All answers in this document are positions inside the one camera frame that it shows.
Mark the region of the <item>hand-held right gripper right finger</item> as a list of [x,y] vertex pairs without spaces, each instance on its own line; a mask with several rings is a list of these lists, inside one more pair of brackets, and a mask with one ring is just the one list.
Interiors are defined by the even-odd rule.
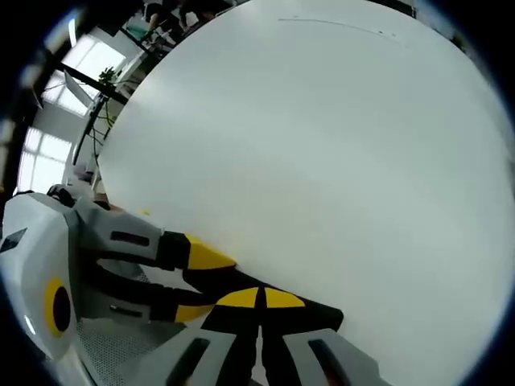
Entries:
[[339,335],[341,310],[264,289],[262,364],[270,385],[387,385],[377,361]]

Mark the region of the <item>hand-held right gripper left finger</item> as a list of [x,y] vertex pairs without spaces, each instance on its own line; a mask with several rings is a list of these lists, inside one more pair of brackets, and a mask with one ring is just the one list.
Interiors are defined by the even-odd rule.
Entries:
[[143,356],[133,385],[249,385],[256,363],[261,289],[222,297],[202,326],[182,329]]

